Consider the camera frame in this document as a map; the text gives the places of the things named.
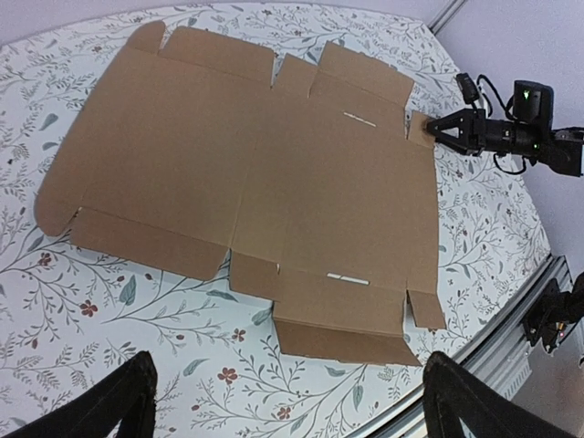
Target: flattened cardboard box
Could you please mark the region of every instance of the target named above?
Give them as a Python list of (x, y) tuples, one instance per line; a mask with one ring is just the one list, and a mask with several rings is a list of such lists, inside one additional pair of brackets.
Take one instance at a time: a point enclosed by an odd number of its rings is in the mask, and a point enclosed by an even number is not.
[[(318, 66), (162, 22), (139, 28), (78, 115), (36, 199), (48, 235), (275, 300), (283, 352), (419, 362), (436, 296), (433, 138), (412, 80), (328, 43)], [(361, 283), (345, 281), (357, 278)]]

